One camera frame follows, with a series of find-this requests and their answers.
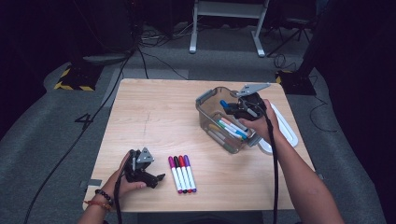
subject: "wooden table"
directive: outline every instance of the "wooden table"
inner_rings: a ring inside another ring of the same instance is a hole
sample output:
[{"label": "wooden table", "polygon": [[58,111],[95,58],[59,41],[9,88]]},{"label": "wooden table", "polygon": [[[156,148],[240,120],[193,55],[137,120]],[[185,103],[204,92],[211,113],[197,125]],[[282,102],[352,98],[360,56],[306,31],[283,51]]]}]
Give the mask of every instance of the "wooden table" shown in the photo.
[{"label": "wooden table", "polygon": [[[195,99],[218,86],[239,91],[247,83],[159,79],[124,79],[120,83],[103,142],[92,172],[102,186],[130,149],[147,147],[155,158],[147,172],[166,174],[155,189],[134,191],[120,200],[124,212],[271,210],[274,202],[272,156],[257,146],[228,153],[199,125]],[[295,150],[311,166],[289,103],[278,84],[259,91],[273,103],[299,143]],[[168,157],[188,155],[196,193],[178,194]],[[97,186],[88,186],[85,200]],[[279,209],[293,209],[279,169]]]}]

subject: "clear plastic bin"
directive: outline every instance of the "clear plastic bin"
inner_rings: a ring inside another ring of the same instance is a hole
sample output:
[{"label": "clear plastic bin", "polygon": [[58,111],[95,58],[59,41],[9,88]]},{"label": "clear plastic bin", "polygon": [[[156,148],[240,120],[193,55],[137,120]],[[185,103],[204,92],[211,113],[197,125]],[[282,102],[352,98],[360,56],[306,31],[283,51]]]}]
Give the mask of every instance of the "clear plastic bin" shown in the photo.
[{"label": "clear plastic bin", "polygon": [[[201,128],[230,153],[237,153],[252,140],[250,138],[252,131],[240,124],[232,115],[225,114],[220,104],[221,100],[227,103],[237,103],[238,98],[235,93],[236,91],[230,91],[225,87],[216,87],[213,90],[205,92],[195,101],[195,106],[199,111]],[[233,132],[227,131],[224,125],[219,124],[221,118],[231,122],[240,130],[245,131],[244,133],[247,138],[241,139],[235,136]]]}]

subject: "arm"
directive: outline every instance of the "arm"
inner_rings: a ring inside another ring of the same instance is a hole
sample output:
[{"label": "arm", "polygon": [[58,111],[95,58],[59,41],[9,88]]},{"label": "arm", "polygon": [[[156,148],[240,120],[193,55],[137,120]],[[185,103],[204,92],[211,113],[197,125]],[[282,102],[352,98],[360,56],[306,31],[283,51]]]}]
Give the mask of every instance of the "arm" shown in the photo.
[{"label": "arm", "polygon": [[[271,104],[268,100],[264,102],[268,118],[274,126],[278,161],[285,176],[291,201],[302,222],[344,223],[331,193],[284,137],[279,130]],[[240,119],[240,122],[270,142],[265,118],[254,121]]]},{"label": "arm", "polygon": [[[129,157],[129,153],[125,155],[123,158],[120,168],[107,180],[107,182],[103,185],[102,190],[110,196],[111,199],[114,201],[114,186],[117,182],[117,179],[119,178],[119,174],[121,172],[123,164],[126,162],[126,160]],[[129,191],[132,191],[134,189],[142,189],[145,188],[146,184],[144,182],[134,182],[134,183],[129,183],[125,176],[122,177],[121,182],[120,182],[120,195],[119,198],[121,198],[124,194],[128,193]],[[100,203],[108,203],[108,200],[100,194],[96,194],[93,196],[92,201],[97,201]],[[81,218],[78,220],[78,223],[84,223],[84,224],[102,224],[103,221],[105,220],[107,210],[103,208],[100,205],[89,205],[84,213],[82,214]]]}]

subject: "white tray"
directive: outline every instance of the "white tray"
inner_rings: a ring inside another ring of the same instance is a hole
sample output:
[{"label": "white tray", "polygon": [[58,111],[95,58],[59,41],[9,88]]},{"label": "white tray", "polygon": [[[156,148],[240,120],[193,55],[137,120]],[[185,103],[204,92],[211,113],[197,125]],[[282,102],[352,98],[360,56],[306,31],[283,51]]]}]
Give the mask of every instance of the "white tray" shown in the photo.
[{"label": "white tray", "polygon": [[[286,137],[288,142],[291,144],[292,147],[297,146],[298,144],[298,138],[294,131],[291,129],[289,124],[286,122],[286,120],[283,118],[282,114],[280,114],[279,110],[277,110],[276,106],[271,104],[271,107],[274,109],[277,117],[277,122],[279,123],[279,129],[283,133],[283,135]],[[268,144],[264,139],[262,139],[259,142],[259,148],[264,152],[264,153],[270,153],[272,154],[272,147],[270,144]]]}]

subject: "right hand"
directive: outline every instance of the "right hand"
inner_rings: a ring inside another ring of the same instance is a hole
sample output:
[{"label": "right hand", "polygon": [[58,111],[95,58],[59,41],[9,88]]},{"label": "right hand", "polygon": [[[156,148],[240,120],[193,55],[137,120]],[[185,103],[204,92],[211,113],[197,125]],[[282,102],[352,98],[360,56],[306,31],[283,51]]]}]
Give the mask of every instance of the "right hand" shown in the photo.
[{"label": "right hand", "polygon": [[[274,135],[280,133],[279,124],[277,122],[277,117],[274,109],[271,107],[270,102],[267,99],[263,99],[266,109],[266,114],[268,119],[271,120],[271,123],[274,127]],[[268,125],[265,117],[261,117],[256,120],[248,120],[248,119],[239,119],[244,126],[248,127],[249,129],[253,129],[256,133],[259,134],[265,141],[270,142],[270,137],[268,133]]]}]

